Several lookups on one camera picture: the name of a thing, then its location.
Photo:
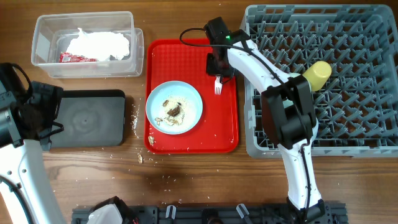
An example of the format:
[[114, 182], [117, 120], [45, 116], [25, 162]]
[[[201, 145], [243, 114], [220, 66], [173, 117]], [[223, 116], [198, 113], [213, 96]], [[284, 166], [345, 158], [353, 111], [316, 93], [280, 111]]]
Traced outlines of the black waste tray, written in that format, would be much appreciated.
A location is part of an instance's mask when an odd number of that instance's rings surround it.
[[56, 119], [64, 130], [50, 136], [50, 148], [120, 145], [125, 110], [122, 90], [64, 91]]

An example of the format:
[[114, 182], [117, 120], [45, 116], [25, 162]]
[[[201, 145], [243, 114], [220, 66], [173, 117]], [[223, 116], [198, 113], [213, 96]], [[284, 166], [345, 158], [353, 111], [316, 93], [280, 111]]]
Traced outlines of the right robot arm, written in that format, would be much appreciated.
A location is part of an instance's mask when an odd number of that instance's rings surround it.
[[303, 221], [324, 215], [311, 157], [318, 120], [310, 82], [279, 70], [245, 31], [231, 32], [221, 17], [208, 21], [203, 29], [213, 49], [207, 56], [207, 73], [221, 77], [241, 73], [261, 95], [262, 127], [282, 154], [290, 208]]

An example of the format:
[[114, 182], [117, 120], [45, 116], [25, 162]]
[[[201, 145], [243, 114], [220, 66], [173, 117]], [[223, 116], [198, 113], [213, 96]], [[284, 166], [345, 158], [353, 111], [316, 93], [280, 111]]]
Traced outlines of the light blue plate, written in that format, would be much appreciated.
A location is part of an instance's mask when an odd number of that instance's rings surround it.
[[[160, 105], [170, 95], [186, 97], [192, 104], [195, 112], [195, 119], [190, 126], [167, 126], [164, 123], [161, 123], [159, 126], [155, 122], [155, 117], [159, 115]], [[146, 102], [147, 119], [156, 130], [164, 134], [177, 135], [188, 132], [198, 124], [202, 112], [203, 101], [199, 92], [190, 84], [181, 81], [169, 81], [160, 84], [150, 92]]]

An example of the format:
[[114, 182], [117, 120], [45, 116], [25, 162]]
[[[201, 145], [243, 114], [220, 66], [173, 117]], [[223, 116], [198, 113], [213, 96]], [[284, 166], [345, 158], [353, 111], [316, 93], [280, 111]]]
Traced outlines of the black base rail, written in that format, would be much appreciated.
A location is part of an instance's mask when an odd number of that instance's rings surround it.
[[[223, 223], [292, 223], [286, 204], [265, 204], [247, 207], [248, 214], [243, 218], [237, 207], [182, 207], [178, 208], [174, 218], [167, 217], [167, 209], [156, 206], [131, 206], [139, 223], [201, 223], [203, 211], [216, 210]], [[348, 224], [348, 214], [344, 203], [325, 203], [325, 214], [313, 223]]]

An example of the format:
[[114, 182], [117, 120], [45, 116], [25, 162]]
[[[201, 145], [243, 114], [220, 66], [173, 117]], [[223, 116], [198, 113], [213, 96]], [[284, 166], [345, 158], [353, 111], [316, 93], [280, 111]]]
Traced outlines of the yellow plastic cup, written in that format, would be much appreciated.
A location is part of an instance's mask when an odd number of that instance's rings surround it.
[[320, 90], [332, 73], [331, 65], [324, 61], [318, 61], [309, 67], [303, 76], [307, 79], [312, 92]]

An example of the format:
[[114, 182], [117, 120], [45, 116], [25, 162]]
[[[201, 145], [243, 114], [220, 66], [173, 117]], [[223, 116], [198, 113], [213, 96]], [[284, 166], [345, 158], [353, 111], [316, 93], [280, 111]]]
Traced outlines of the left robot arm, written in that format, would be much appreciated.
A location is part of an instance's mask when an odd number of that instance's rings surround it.
[[56, 122], [63, 88], [28, 81], [1, 64], [1, 195], [13, 223], [65, 223], [48, 180], [43, 149], [64, 130]]

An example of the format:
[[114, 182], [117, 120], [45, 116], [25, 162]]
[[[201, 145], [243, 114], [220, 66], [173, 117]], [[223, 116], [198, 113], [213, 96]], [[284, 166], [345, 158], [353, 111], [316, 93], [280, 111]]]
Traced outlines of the red snack wrapper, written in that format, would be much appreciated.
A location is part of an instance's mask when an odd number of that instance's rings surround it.
[[79, 62], [97, 62], [95, 58], [87, 58], [82, 55], [73, 55], [68, 52], [62, 52], [60, 54], [59, 63], [79, 63]]

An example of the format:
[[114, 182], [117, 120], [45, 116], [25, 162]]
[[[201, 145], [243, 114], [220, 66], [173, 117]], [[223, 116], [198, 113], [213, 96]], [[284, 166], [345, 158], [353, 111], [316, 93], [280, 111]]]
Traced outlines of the grey dishwasher rack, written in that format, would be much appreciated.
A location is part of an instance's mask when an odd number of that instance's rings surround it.
[[397, 156], [397, 26], [389, 6], [250, 5], [241, 28], [284, 72], [331, 65], [313, 94], [314, 156]]

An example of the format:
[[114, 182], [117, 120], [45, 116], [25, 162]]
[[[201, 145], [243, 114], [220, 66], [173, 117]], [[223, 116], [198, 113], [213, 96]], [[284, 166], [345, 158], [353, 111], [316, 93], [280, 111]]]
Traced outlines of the mint green bowl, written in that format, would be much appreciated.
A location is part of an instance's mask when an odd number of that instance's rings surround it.
[[300, 74], [300, 73], [289, 73], [288, 75], [289, 75], [290, 77], [292, 77], [292, 78], [295, 78], [295, 77], [301, 76], [301, 74]]

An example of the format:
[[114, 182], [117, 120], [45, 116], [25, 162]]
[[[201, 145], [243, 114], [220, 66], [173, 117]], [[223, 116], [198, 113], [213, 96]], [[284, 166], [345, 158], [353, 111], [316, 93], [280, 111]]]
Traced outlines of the red serving tray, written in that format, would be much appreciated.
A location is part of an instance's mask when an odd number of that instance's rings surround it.
[[203, 112], [191, 130], [182, 134], [165, 134], [154, 121], [147, 100], [144, 137], [145, 146], [156, 154], [226, 153], [239, 142], [236, 79], [223, 85], [220, 95], [214, 91], [215, 78], [206, 73], [206, 56], [211, 52], [206, 39], [192, 39], [191, 47], [178, 39], [159, 39], [147, 51], [146, 95], [153, 95], [159, 85], [181, 81], [196, 89], [201, 96]]

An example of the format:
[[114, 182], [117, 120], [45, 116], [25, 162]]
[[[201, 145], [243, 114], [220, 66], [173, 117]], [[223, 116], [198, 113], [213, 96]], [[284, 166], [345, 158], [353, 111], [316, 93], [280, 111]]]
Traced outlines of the clear plastic bin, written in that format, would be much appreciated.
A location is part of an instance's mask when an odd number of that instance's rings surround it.
[[52, 78], [138, 77], [144, 34], [129, 11], [43, 15], [31, 62]]

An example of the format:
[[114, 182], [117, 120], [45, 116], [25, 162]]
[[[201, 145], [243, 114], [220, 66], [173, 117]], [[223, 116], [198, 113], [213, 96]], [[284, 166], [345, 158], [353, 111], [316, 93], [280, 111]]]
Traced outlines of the white rice pile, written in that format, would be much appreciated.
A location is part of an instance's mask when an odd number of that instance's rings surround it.
[[[168, 110], [173, 108], [177, 102], [181, 103], [180, 114], [176, 117], [169, 116]], [[194, 119], [195, 112], [189, 100], [183, 96], [170, 95], [160, 105], [159, 115], [155, 117], [155, 122], [159, 126], [161, 123], [167, 126], [190, 126]]]

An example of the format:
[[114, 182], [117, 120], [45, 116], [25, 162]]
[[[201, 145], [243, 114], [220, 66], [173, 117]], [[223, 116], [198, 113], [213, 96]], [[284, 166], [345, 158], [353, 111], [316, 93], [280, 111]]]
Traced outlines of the food crumb on table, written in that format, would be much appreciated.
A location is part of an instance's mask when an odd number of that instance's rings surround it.
[[137, 158], [138, 158], [138, 163], [142, 164], [144, 162], [144, 158], [141, 154], [138, 154]]

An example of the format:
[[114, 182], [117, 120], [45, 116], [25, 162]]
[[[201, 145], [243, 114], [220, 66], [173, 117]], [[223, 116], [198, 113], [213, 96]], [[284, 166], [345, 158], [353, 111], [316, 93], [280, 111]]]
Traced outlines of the white plastic fork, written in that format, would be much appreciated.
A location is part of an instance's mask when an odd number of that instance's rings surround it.
[[221, 77], [216, 76], [214, 83], [214, 91], [216, 95], [220, 95], [222, 92], [223, 84], [221, 83]]

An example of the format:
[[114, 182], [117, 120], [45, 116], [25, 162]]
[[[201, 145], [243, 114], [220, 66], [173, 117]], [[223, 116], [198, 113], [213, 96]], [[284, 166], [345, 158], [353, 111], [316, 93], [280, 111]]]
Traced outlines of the white napkin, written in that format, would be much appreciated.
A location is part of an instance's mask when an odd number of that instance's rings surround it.
[[66, 52], [95, 58], [100, 62], [111, 58], [122, 60], [130, 54], [130, 42], [122, 33], [92, 32], [78, 28], [78, 37], [71, 40]]

